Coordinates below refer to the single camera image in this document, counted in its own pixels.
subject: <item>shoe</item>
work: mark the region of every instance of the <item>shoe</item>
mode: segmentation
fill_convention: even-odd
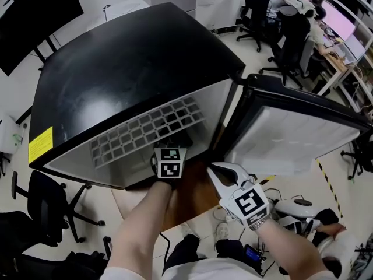
[[[219,240],[227,240],[229,237],[229,228],[228,224],[220,223],[217,225],[215,232],[215,243]]]
[[[181,224],[181,234],[183,237],[186,237],[187,235],[194,235],[199,238],[199,236],[190,228],[188,223]]]

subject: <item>trash bin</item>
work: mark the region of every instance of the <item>trash bin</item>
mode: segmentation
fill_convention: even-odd
[[[14,134],[19,135],[19,126],[0,111],[0,152],[14,154],[17,151],[18,141]]]

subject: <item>person's right hand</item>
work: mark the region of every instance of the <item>person's right hand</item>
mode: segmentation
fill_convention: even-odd
[[[329,236],[336,237],[336,235],[342,231],[346,230],[346,227],[344,227],[340,223],[333,223],[330,225],[320,225],[316,231],[318,232],[324,232]]]

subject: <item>tiled floor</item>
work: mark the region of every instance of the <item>tiled floor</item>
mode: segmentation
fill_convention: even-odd
[[[239,43],[235,41],[236,34],[228,34],[220,37],[247,65],[244,76],[252,72],[257,72],[262,66],[273,66],[267,62],[267,58],[271,56],[270,48],[263,44],[262,52],[256,52],[256,44],[252,40],[242,40]],[[20,147],[17,154],[14,155],[12,163],[7,167],[6,177],[0,179],[0,210],[14,211],[20,210],[27,212],[26,199],[18,196],[14,201],[10,196],[10,184],[12,172],[15,170],[19,173],[19,185],[27,189],[31,174],[31,169],[28,168],[27,157],[27,143],[28,132],[24,138],[24,144]],[[373,192],[373,174],[364,173],[355,178],[355,182],[347,180],[348,172],[351,172],[351,160],[342,159],[339,155],[340,151],[348,150],[348,146],[344,146],[326,156],[320,158],[322,166],[329,177],[330,182],[336,192],[341,209],[344,215],[342,222],[354,232],[359,242],[365,242],[369,234],[373,230],[373,215],[370,214],[373,208],[373,199],[371,192]],[[266,176],[258,176],[258,180],[263,180]],[[53,177],[58,182],[65,182],[68,186],[68,198],[75,195],[81,184],[75,183],[61,178]],[[281,191],[284,199],[291,198],[294,195],[302,194],[305,199],[312,201],[314,204],[322,208],[332,208],[337,211],[336,204],[332,193],[319,169],[314,162],[310,172],[298,175],[282,177],[277,176],[274,180],[266,183],[265,188],[278,188]],[[275,191],[268,191],[268,197],[277,197]],[[105,227],[90,226],[86,223],[78,223],[77,229],[79,234],[84,234],[87,237],[87,242],[83,244],[76,244],[71,231],[64,232],[64,239],[57,248],[50,248],[47,246],[34,246],[27,251],[27,254],[47,258],[50,260],[63,260],[70,251],[81,251],[85,253],[98,250],[104,252],[102,238],[104,236],[113,236],[122,222],[122,216],[112,196],[111,190],[100,187],[93,187],[86,191],[83,198],[80,199],[77,211],[87,215],[90,218],[97,220],[105,220]],[[213,216],[214,209],[189,221],[191,228],[201,238],[198,253],[204,254],[208,257],[216,256],[214,251],[214,231],[219,221]],[[230,238],[238,239],[243,227],[237,222],[230,222]],[[164,232],[164,235],[170,239],[170,252],[175,245],[182,239],[180,226],[174,227]],[[246,230],[242,235],[241,241],[243,244],[250,244],[256,246],[257,237],[255,233]],[[163,269],[163,261],[166,253],[167,243],[159,237],[154,248],[153,254],[153,279],[161,279],[161,272]],[[264,263],[263,269],[266,269],[272,260],[269,258]],[[265,276],[266,279],[284,279],[284,276],[279,274],[278,266],[275,264],[268,271]]]

